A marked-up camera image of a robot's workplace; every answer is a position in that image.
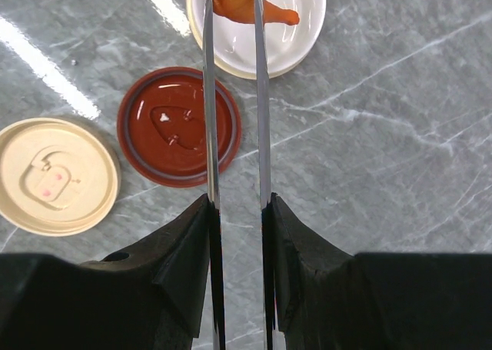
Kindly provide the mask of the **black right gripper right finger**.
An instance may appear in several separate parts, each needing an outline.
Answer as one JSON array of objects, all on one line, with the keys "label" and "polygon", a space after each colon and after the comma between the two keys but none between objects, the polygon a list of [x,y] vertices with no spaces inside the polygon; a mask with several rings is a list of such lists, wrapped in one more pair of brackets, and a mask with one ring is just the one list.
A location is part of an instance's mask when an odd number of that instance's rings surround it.
[{"label": "black right gripper right finger", "polygon": [[278,195],[262,212],[265,314],[289,349],[489,349],[491,256],[349,255]]}]

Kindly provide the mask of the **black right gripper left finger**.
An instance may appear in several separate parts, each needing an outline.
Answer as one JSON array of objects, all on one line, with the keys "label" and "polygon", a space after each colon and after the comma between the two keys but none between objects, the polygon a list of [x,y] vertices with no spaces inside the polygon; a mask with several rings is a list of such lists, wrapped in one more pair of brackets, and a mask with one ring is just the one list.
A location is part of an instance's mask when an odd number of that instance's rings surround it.
[{"label": "black right gripper left finger", "polygon": [[101,261],[1,256],[3,349],[189,349],[208,276],[208,198]]}]

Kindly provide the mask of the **metal serving tongs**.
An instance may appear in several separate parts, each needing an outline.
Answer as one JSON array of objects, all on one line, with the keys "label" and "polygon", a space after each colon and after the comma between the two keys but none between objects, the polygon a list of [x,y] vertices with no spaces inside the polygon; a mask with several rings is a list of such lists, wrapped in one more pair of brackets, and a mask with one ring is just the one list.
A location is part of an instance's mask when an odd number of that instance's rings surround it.
[{"label": "metal serving tongs", "polygon": [[[273,229],[271,217],[271,142],[269,74],[264,36],[264,1],[254,0],[254,36],[256,48],[256,82],[258,107],[258,151],[261,198],[261,237],[264,299],[264,348],[276,349]],[[202,52],[204,57],[204,118],[207,149],[208,215],[210,239],[211,294],[213,306],[213,348],[225,349],[224,279],[221,245],[219,196],[218,134],[216,121],[216,87],[214,74],[213,2],[204,0]]]}]

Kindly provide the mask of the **orange fried shrimp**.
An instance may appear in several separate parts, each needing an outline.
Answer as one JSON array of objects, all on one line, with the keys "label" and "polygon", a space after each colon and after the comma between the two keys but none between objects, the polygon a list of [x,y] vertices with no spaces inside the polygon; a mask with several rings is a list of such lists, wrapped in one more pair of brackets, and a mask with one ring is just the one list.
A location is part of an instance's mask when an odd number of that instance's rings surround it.
[{"label": "orange fried shrimp", "polygon": [[[281,23],[297,25],[299,14],[292,9],[279,6],[263,0],[264,23]],[[214,13],[233,22],[254,24],[254,0],[213,0]]]}]

